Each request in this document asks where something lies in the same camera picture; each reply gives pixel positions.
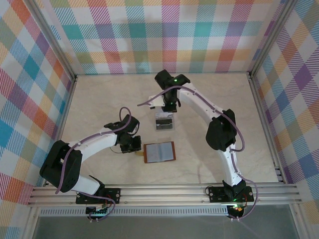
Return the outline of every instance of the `enclosure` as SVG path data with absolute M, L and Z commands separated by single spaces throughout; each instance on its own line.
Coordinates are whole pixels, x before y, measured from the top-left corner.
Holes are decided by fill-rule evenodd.
M 1 0 L 0 238 L 319 238 L 318 12 L 317 0 Z M 155 112 L 137 107 L 161 92 L 163 69 L 234 111 L 238 166 L 260 190 L 246 219 L 204 192 L 225 172 L 202 118 L 182 103 L 174 130 L 156 131 Z M 55 141 L 98 132 L 122 106 L 142 144 L 173 141 L 176 160 L 118 146 L 90 157 L 81 173 L 121 189 L 92 225 L 39 170 Z

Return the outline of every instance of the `aluminum rail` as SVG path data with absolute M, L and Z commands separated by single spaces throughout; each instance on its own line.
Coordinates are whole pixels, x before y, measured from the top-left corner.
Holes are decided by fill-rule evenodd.
M 160 185 L 107 185 L 107 188 L 121 188 L 119 206 L 207 206 L 234 205 L 235 203 L 210 203 L 205 195 L 207 186 L 222 184 L 160 184 Z M 301 198 L 295 184 L 257 183 L 258 205 L 279 205 L 300 203 Z M 35 187 L 29 200 L 30 207 L 88 206 L 75 204 L 76 192 L 55 194 L 53 186 Z

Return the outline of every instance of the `work surface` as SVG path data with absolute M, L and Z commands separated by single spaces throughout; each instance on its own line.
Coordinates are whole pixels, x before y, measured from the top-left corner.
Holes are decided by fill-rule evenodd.
M 256 182 L 277 182 L 258 112 L 245 74 L 185 74 L 214 104 L 232 109 L 243 133 L 246 149 L 237 153 L 244 177 Z M 156 131 L 155 112 L 137 107 L 161 91 L 155 74 L 80 76 L 62 139 L 82 139 L 103 125 L 119 120 L 119 109 L 127 106 L 140 122 L 142 144 L 174 141 L 176 161 L 144 163 L 134 153 L 116 154 L 109 148 L 87 159 L 81 173 L 105 184 L 215 183 L 224 170 L 215 150 L 206 143 L 207 125 L 188 105 L 182 103 L 174 114 L 175 130 Z M 239 136 L 237 148 L 241 147 Z

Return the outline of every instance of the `black bracket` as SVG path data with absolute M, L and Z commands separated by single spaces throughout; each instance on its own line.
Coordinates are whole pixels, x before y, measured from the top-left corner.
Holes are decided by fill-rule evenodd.
M 109 128 L 110 130 L 119 129 L 128 122 L 129 118 L 130 116 L 126 115 L 122 121 L 108 123 L 104 125 L 104 128 Z M 124 129 L 115 132 L 115 134 L 118 136 L 115 145 L 120 145 L 122 153 L 131 153 L 141 150 L 141 137 L 134 136 L 137 133 L 137 131 L 132 134 L 136 127 L 138 129 L 140 128 L 140 122 L 135 117 L 131 116 L 131 121 L 129 125 Z
M 115 204 L 119 204 L 120 197 L 121 197 L 121 189 L 120 188 L 102 188 L 98 191 L 97 196 L 111 198 L 115 201 Z M 92 198 L 92 197 L 85 196 L 81 193 L 78 193 L 76 195 L 75 203 L 76 204 L 108 204 L 110 202 L 109 201 L 106 202 L 105 199 Z
M 253 190 L 249 186 L 246 186 L 233 200 L 231 200 L 229 196 L 226 194 L 224 187 L 211 186 L 207 188 L 206 192 L 209 196 L 210 203 L 245 203 L 246 201 L 254 201 Z
M 41 169 L 40 176 L 46 179 L 54 187 L 58 187 L 61 178 L 62 162 L 70 146 L 61 140 L 56 141 L 51 147 Z M 82 153 L 80 150 L 72 150 L 65 166 L 64 180 L 61 192 L 70 191 L 77 183 L 80 175 Z
M 235 114 L 231 109 L 223 113 L 236 123 Z M 206 142 L 211 148 L 225 152 L 228 146 L 236 142 L 236 134 L 234 126 L 226 118 L 219 116 L 209 123 Z
M 185 75 L 180 74 L 176 77 L 173 77 L 170 75 L 170 73 L 167 70 L 162 70 L 157 73 L 155 76 L 156 82 L 159 84 L 162 90 L 165 90 L 172 86 L 182 86 L 186 83 L 190 83 L 189 78 L 187 78 Z M 164 96 L 164 104 L 165 106 L 162 107 L 162 110 L 164 112 L 177 112 L 176 103 L 180 107 L 180 101 L 177 98 L 177 91 L 178 89 L 171 89 L 163 94 Z

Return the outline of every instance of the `metal frame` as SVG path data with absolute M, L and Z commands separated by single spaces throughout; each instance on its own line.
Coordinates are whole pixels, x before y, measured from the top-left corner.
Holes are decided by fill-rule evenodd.
M 35 19 L 36 23 L 39 25 L 43 35 L 51 46 L 52 50 L 56 54 L 57 58 L 61 62 L 64 70 L 69 74 L 69 76 L 75 80 L 76 74 L 73 71 L 68 59 L 66 58 L 63 50 L 61 49 L 57 39 L 55 38 L 51 28 L 49 27 L 47 21 L 45 20 L 41 10 L 38 5 L 34 2 L 34 0 L 24 0 L 25 5 L 29 9 L 31 15 Z
M 262 51 L 260 52 L 259 56 L 256 59 L 255 65 L 251 70 L 251 75 L 255 76 L 260 67 L 262 66 L 264 60 L 266 59 L 271 47 L 275 43 L 279 33 L 281 32 L 282 28 L 284 27 L 290 13 L 293 11 L 295 5 L 297 4 L 298 0 L 286 0 L 285 5 L 283 7 L 282 12 L 280 13 L 274 28 L 272 29 L 271 34 L 269 35 L 266 44 L 264 45 Z
M 209 206 L 234 205 L 235 203 L 210 203 L 204 190 L 207 186 L 222 184 L 159 184 L 159 185 L 107 185 L 108 188 L 121 188 L 119 206 Z M 259 205 L 300 203 L 301 198 L 295 184 L 257 183 Z M 69 191 L 55 195 L 54 186 L 36 187 L 31 195 L 31 207 L 70 207 L 75 204 L 76 192 Z
M 283 25 L 285 24 L 288 16 L 293 10 L 295 4 L 298 0 L 288 0 L 285 3 L 284 9 L 278 18 L 273 32 L 269 36 L 266 45 L 264 46 L 261 54 L 259 55 L 250 77 L 247 74 L 248 82 L 252 91 L 252 95 L 256 104 L 256 108 L 260 117 L 260 121 L 266 136 L 268 147 L 270 149 L 272 159 L 274 161 L 274 167 L 277 173 L 279 182 L 277 183 L 257 183 L 260 197 L 257 205 L 279 205 L 288 204 L 291 207 L 292 214 L 295 220 L 295 225 L 297 227 L 298 233 L 301 238 L 314 238 L 309 232 L 311 230 L 305 223 L 306 217 L 303 207 L 300 205 L 302 202 L 299 195 L 298 189 L 294 184 L 285 184 L 286 177 L 284 171 L 282 170 L 282 165 L 279 160 L 278 152 L 274 140 L 271 136 L 271 131 L 267 118 L 263 111 L 263 106 L 258 94 L 258 90 L 255 82 L 252 80 L 255 74 L 260 69 L 263 61 L 265 60 L 268 52 L 270 51 L 273 43 L 275 42 L 277 36 L 279 35 Z M 47 25 L 41 10 L 38 8 L 34 0 L 24 0 L 25 4 L 29 8 L 31 14 L 34 16 L 36 22 L 39 24 L 43 34 L 47 38 L 49 44 L 51 45 L 53 51 L 56 53 L 58 59 L 63 65 L 64 69 L 73 79 L 72 88 L 70 90 L 70 96 L 64 111 L 64 116 L 62 119 L 61 126 L 57 135 L 57 139 L 62 137 L 62 133 L 65 127 L 67 115 L 72 102 L 74 90 L 76 87 L 76 74 L 74 73 L 71 65 L 69 64 L 66 56 L 64 55 L 62 49 L 60 48 L 57 40 L 54 37 L 51 29 Z M 119 209 L 133 210 L 134 208 L 141 207 L 157 207 L 157 208 L 201 208 L 201 209 L 217 209 L 224 207 L 227 203 L 210 203 L 209 197 L 205 195 L 204 189 L 207 186 L 222 186 L 221 184 L 161 184 L 161 185 L 107 185 L 107 187 L 121 188 L 121 201 L 118 205 Z M 75 204 L 76 193 L 67 192 L 55 195 L 55 187 L 46 185 L 45 187 L 36 187 L 31 195 L 29 201 L 29 217 L 26 222 L 25 228 L 22 229 L 21 234 L 22 239 L 31 239 L 36 228 L 37 219 L 41 216 L 42 212 L 47 209 L 83 209 L 86 205 L 79 206 Z M 63 214 L 62 211 L 57 211 L 56 216 Z
M 261 125 L 262 125 L 263 130 L 264 130 L 264 134 L 265 134 L 265 137 L 266 137 L 266 141 L 267 141 L 267 144 L 268 144 L 268 148 L 269 148 L 271 157 L 272 157 L 273 162 L 274 162 L 274 166 L 275 166 L 276 169 L 280 170 L 281 176 L 282 176 L 282 180 L 285 183 L 287 183 L 287 178 L 285 176 L 285 172 L 283 171 L 282 164 L 281 164 L 281 162 L 279 160 L 279 155 L 278 155 L 278 152 L 277 152 L 276 144 L 275 144 L 274 138 L 271 135 L 270 126 L 269 126 L 269 123 L 267 121 L 267 117 L 266 117 L 265 111 L 263 109 L 263 105 L 262 105 L 262 102 L 261 102 L 261 97 L 260 97 L 260 95 L 258 93 L 257 86 L 256 86 L 255 82 L 252 80 L 252 78 L 250 77 L 249 73 L 247 73 L 247 80 L 248 80 L 251 92 L 253 94 L 253 98 L 254 98 L 255 105 L 256 105 L 256 108 L 257 108 L 257 112 L 258 112 L 258 115 L 259 115 L 259 119 L 260 119 Z

